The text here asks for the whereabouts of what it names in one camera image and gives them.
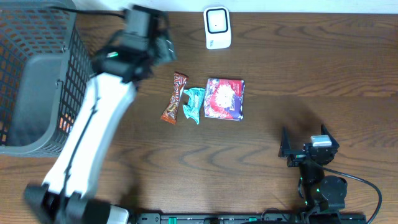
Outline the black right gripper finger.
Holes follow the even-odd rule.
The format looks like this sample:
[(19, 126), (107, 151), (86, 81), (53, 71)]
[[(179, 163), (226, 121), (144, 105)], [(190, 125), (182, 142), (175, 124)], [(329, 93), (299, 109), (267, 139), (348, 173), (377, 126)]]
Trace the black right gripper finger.
[(321, 134), (322, 135), (327, 135), (330, 138), (331, 141), (331, 145), (333, 147), (338, 147), (339, 144), (338, 142), (335, 140), (335, 138), (330, 134), (329, 130), (327, 130), (326, 126), (324, 124), (321, 125)]
[(286, 127), (282, 128), (282, 139), (280, 144), (281, 151), (289, 151), (290, 150), (290, 140), (289, 134)]

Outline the orange Top chocolate bar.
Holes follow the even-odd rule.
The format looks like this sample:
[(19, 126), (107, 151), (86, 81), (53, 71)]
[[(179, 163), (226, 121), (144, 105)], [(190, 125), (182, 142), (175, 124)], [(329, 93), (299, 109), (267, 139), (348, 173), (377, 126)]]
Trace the orange Top chocolate bar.
[(182, 93), (187, 84), (188, 77), (182, 73), (174, 73), (174, 91), (170, 98), (169, 104), (160, 117), (162, 120), (175, 124), (177, 122), (178, 107)]

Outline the teal snack wrapper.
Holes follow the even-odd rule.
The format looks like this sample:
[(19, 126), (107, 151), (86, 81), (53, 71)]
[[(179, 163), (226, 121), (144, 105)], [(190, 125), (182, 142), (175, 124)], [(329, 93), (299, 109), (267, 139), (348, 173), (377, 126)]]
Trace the teal snack wrapper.
[(205, 97), (204, 88), (190, 88), (183, 91), (188, 97), (188, 103), (183, 105), (183, 112), (187, 119), (193, 119), (196, 124), (200, 124), (200, 109)]

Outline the pink purple liner pack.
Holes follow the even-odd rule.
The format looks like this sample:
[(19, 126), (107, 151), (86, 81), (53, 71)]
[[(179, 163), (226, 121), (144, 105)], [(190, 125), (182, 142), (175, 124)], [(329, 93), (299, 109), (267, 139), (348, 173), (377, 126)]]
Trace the pink purple liner pack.
[(203, 104), (205, 117), (241, 121), (244, 87), (244, 80), (209, 78)]

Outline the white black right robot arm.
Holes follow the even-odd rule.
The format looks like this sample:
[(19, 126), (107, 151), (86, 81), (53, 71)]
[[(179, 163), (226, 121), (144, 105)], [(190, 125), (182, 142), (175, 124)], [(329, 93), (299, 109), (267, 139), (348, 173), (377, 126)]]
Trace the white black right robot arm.
[(345, 208), (347, 182), (335, 175), (325, 175), (324, 168), (334, 158), (340, 145), (321, 125), (321, 134), (310, 137), (303, 148), (292, 149), (286, 128), (282, 129), (279, 157), (287, 159), (288, 167), (298, 167), (300, 180), (298, 192), (306, 207), (298, 213), (300, 219), (309, 223), (317, 215), (336, 214)]

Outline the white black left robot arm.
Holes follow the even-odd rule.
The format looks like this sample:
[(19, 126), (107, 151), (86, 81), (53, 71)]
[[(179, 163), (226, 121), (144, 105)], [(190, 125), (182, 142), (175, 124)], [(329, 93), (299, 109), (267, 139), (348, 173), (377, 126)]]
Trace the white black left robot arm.
[(94, 54), (93, 75), (64, 148), (41, 185), (24, 200), (41, 223), (130, 223), (126, 208), (96, 199), (105, 155), (119, 122), (152, 67), (175, 60), (168, 15), (135, 5), (124, 29)]

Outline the white barcode scanner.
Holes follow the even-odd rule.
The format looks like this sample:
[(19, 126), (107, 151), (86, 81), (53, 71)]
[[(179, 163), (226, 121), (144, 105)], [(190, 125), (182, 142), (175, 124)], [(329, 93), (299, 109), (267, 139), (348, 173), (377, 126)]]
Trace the white barcode scanner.
[(228, 48), (232, 41), (228, 9), (224, 6), (208, 7), (203, 12), (203, 20), (207, 49)]

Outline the grey plastic basket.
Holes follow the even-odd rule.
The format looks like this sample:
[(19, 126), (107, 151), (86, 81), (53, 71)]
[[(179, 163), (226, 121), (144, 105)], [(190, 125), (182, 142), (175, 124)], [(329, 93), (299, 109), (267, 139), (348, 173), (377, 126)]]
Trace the grey plastic basket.
[(72, 1), (1, 2), (1, 154), (55, 157), (92, 73)]

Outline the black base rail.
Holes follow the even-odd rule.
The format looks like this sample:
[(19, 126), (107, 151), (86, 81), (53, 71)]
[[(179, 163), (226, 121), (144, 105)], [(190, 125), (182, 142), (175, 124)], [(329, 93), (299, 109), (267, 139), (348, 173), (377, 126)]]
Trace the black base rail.
[(288, 213), (261, 214), (161, 214), (142, 213), (138, 215), (133, 224), (242, 224), (242, 223), (340, 223), (363, 224), (366, 223), (364, 215), (354, 214), (327, 214), (312, 215), (308, 218), (294, 216)]

